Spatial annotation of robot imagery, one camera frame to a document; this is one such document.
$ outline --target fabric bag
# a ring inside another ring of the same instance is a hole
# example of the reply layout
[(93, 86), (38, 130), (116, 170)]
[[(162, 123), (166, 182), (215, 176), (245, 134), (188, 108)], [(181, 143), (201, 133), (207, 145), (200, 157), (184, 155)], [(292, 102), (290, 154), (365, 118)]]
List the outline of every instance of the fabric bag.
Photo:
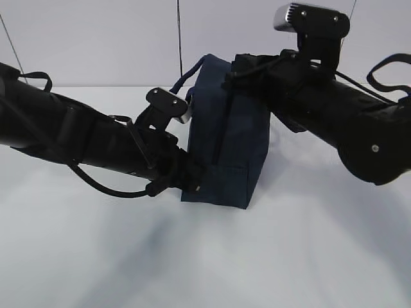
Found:
[(231, 64), (204, 56), (170, 90), (177, 94), (199, 69), (187, 100), (193, 109), (188, 152), (207, 168), (198, 192), (183, 192), (181, 201), (246, 209), (268, 153), (267, 107), (222, 89)]

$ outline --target black strap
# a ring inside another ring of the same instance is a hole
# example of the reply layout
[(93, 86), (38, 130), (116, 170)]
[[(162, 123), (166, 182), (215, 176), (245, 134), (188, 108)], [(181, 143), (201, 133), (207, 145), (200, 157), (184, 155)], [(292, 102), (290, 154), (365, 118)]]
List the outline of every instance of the black strap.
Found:
[(22, 74), (20, 77), (23, 78), (30, 78), (30, 79), (45, 79), (47, 80), (46, 86), (44, 87), (45, 92), (50, 92), (53, 86), (53, 82), (51, 81), (50, 76), (44, 72), (32, 72), (28, 74)]
[(122, 191), (115, 191), (109, 189), (100, 183), (93, 180), (87, 173), (85, 173), (80, 167), (78, 167), (78, 163), (71, 159), (67, 153), (57, 144), (55, 143), (50, 137), (48, 137), (26, 114), (24, 114), (21, 110), (19, 110), (13, 103), (8, 101), (6, 98), (2, 98), (0, 96), (0, 103), (2, 103), (11, 113), (13, 113), (21, 123), (29, 129), (29, 131), (41, 142), (43, 145), (47, 146), (51, 149), (55, 155), (60, 159), (63, 163), (65, 163), (71, 170), (73, 170), (76, 175), (78, 175), (84, 182), (92, 186), (93, 188), (97, 189), (98, 191), (108, 194), (113, 197), (118, 198), (139, 198), (147, 195), (146, 191), (139, 191), (139, 192), (122, 192)]
[(206, 56), (203, 56), (186, 74), (181, 76), (181, 78), (175, 83), (175, 85), (170, 89), (173, 94), (179, 93), (179, 90), (185, 84), (188, 78), (192, 77), (203, 65)]
[(406, 86), (406, 85), (382, 85), (378, 81), (375, 80), (374, 78), (374, 73), (381, 69), (382, 67), (386, 66), (387, 64), (390, 64), (392, 62), (403, 62), (403, 63), (408, 63), (411, 64), (411, 55), (406, 54), (406, 53), (397, 53), (395, 55), (389, 56), (388, 58), (384, 59), (381, 61), (379, 64), (377, 64), (371, 72), (367, 75), (367, 81), (368, 83), (376, 90), (380, 92), (392, 92), (395, 90), (401, 90), (406, 92), (408, 95), (411, 95), (411, 87)]
[(134, 125), (132, 118), (126, 117), (124, 115), (117, 115), (117, 116), (110, 115), (109, 117), (115, 119), (118, 122), (126, 123), (126, 127), (128, 131), (130, 132), (131, 136), (133, 137), (134, 142), (137, 144), (137, 147), (139, 148), (144, 160), (146, 161), (147, 167), (149, 169), (154, 168), (155, 166), (150, 157), (150, 153), (146, 147), (146, 144), (142, 140), (137, 127)]

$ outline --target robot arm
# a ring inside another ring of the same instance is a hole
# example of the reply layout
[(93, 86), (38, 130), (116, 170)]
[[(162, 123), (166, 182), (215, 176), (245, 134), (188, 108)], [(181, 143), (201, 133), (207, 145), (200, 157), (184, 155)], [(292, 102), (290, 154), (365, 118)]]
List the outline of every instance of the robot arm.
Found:
[[(204, 169), (166, 132), (171, 119), (186, 122), (189, 104), (156, 88), (147, 94), (150, 106), (133, 121), (104, 115), (73, 99), (18, 80), (20, 71), (0, 64), (0, 144), (32, 157), (67, 164), (99, 191), (122, 198), (156, 196), (168, 187), (195, 191)], [(149, 179), (141, 192), (108, 189), (87, 176), (78, 164), (88, 164)]]
[(299, 51), (238, 55), (224, 87), (259, 98), (293, 132), (332, 145), (361, 180), (383, 185), (411, 169), (410, 99), (394, 103), (335, 79), (345, 77), (337, 66), (347, 16), (292, 3), (278, 10), (274, 28), (297, 32)]

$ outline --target bag strap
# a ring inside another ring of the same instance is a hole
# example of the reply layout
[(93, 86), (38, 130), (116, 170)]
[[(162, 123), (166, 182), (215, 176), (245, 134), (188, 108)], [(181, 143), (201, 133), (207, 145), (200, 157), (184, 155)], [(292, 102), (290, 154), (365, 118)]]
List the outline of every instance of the bag strap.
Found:
[(193, 77), (195, 73), (201, 68), (204, 63), (206, 56), (203, 56), (186, 74), (182, 75), (181, 78), (175, 83), (175, 85), (170, 89), (173, 94), (178, 94), (179, 90), (185, 84), (188, 78)]
[(45, 79), (47, 80), (46, 86), (44, 87), (45, 92), (50, 92), (53, 86), (50, 76), (44, 72), (32, 72), (27, 74), (21, 74), (20, 77), (30, 78), (30, 79)]
[(407, 63), (411, 64), (411, 55), (408, 55), (406, 53), (396, 53), (395, 55), (389, 56), (388, 58), (382, 60), (379, 64), (377, 64), (371, 72), (367, 75), (367, 81), (368, 83), (376, 90), (380, 92), (393, 92), (395, 90), (401, 90), (406, 92), (409, 96), (411, 96), (411, 87), (406, 86), (406, 85), (382, 85), (378, 81), (376, 81), (374, 77), (374, 73), (381, 69), (382, 67), (386, 66), (387, 64), (393, 63), (393, 62), (402, 62), (402, 63)]

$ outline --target black cable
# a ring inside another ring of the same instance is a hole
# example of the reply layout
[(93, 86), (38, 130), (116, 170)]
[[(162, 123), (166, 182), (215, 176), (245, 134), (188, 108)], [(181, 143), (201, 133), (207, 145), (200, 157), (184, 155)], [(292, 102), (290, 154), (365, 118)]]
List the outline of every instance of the black cable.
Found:
[(348, 81), (349, 83), (352, 83), (353, 85), (355, 85), (355, 86), (358, 87), (359, 89), (365, 91), (366, 93), (374, 96), (375, 98), (378, 98), (378, 99), (380, 99), (380, 100), (382, 100), (382, 101), (384, 101), (384, 102), (386, 102), (386, 103), (388, 103), (388, 104), (396, 104), (394, 101), (391, 101), (390, 99), (385, 98), (385, 97), (383, 97), (383, 96), (375, 93), (374, 91), (372, 91), (372, 90), (370, 90), (370, 89), (367, 89), (366, 87), (364, 87), (363, 85), (359, 84), (357, 81), (351, 79), (350, 77), (344, 75), (343, 73), (340, 73), (340, 72), (337, 71), (337, 72), (335, 72), (335, 74), (336, 74), (337, 76), (341, 77), (342, 79), (345, 79), (345, 80)]
[(179, 30), (179, 56), (180, 56), (180, 76), (183, 74), (182, 65), (182, 39), (181, 39), (181, 14), (180, 14), (180, 0), (177, 0), (177, 27)]
[(13, 44), (12, 38), (11, 38), (11, 36), (10, 36), (8, 30), (7, 30), (6, 23), (5, 23), (4, 19), (3, 19), (3, 16), (1, 15), (1, 13), (0, 13), (0, 21), (1, 21), (1, 24), (3, 25), (4, 32), (6, 32), (6, 36), (7, 36), (8, 42), (10, 43), (10, 46), (12, 47), (14, 56), (15, 56), (15, 58), (16, 58), (16, 60), (17, 60), (17, 64), (19, 64), (20, 71), (24, 74), (24, 70), (23, 70), (23, 67), (22, 67), (22, 65), (21, 65), (19, 56), (17, 56), (17, 52), (16, 52), (16, 50), (15, 50), (15, 48), (14, 48), (14, 44)]
[(16, 106), (14, 106), (11, 102), (9, 102), (6, 98), (0, 97), (0, 103), (11, 112), (13, 113), (21, 122), (22, 124), (36, 137), (38, 140), (51, 149), (55, 155), (65, 163), (71, 170), (73, 170), (76, 175), (78, 175), (84, 182), (89, 184), (91, 187), (97, 189), (101, 193), (108, 194), (109, 196), (118, 197), (118, 198), (139, 198), (147, 195), (146, 191), (139, 191), (139, 192), (122, 192), (122, 191), (115, 191), (109, 189), (101, 185), (100, 183), (96, 182), (92, 179), (87, 173), (85, 173), (80, 167), (78, 167), (78, 163), (75, 162), (73, 159), (69, 158), (64, 150), (53, 140), (51, 140), (35, 123), (31, 121), (29, 117), (27, 117), (23, 112), (21, 112)]

